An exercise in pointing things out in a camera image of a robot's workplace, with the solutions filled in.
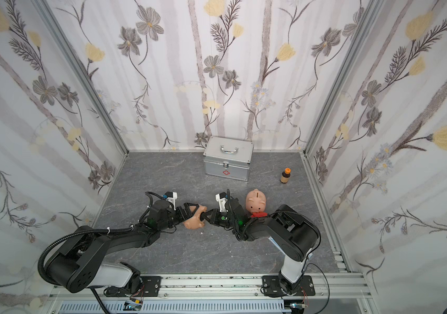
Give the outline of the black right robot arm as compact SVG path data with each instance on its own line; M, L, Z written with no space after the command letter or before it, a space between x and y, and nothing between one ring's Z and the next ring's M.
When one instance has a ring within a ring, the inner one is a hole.
M219 208L197 209L197 226L208 222L231 231L239 242L254 242L267 238L284 255L282 268L277 276L265 279L261 293L270 298L307 296L302 284L309 265L309 256L321 243L319 228L306 216L286 204L273 213L266 212L267 198L263 192L254 189L245 197L244 205L231 196L229 190L216 196Z

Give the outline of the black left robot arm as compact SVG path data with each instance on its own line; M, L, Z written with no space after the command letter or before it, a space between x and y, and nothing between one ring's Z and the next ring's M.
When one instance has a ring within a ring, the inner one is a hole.
M149 247L168 229L194 218L204 207L185 203L175 206L174 193L146 192L149 204L138 222L127 228L79 227L57 239L40 255L37 271L49 284L78 293L98 275L105 256L126 249Z

